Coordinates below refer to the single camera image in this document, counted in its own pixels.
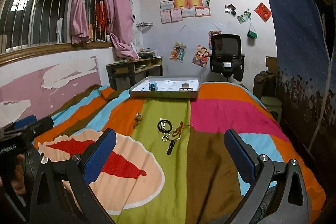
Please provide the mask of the person's left hand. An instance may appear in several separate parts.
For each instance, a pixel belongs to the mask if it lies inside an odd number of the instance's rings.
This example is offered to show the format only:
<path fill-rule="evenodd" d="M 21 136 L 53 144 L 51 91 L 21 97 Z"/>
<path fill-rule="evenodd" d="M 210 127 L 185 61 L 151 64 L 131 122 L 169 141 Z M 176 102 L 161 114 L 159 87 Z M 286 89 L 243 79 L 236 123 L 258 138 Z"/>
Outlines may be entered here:
<path fill-rule="evenodd" d="M 14 159 L 9 160 L 9 163 L 1 163 L 1 187 L 10 185 L 14 192 L 21 196 L 26 193 L 25 178 L 22 163 L 24 155 L 19 154 Z"/>

